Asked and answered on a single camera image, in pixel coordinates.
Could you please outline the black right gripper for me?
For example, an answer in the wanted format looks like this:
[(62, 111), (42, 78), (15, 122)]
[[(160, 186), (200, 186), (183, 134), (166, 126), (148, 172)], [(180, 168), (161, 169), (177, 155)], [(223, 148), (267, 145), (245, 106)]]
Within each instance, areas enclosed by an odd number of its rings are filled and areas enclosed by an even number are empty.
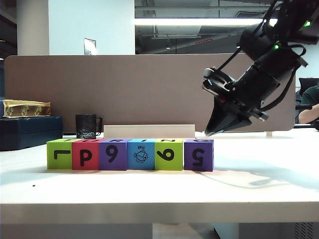
[(217, 70), (223, 81), (221, 92), (214, 99), (214, 107), (204, 131), (206, 136), (230, 131), (252, 122), (268, 118), (262, 102), (281, 84), (281, 70), (267, 64), (253, 64), (235, 81), (226, 73)]

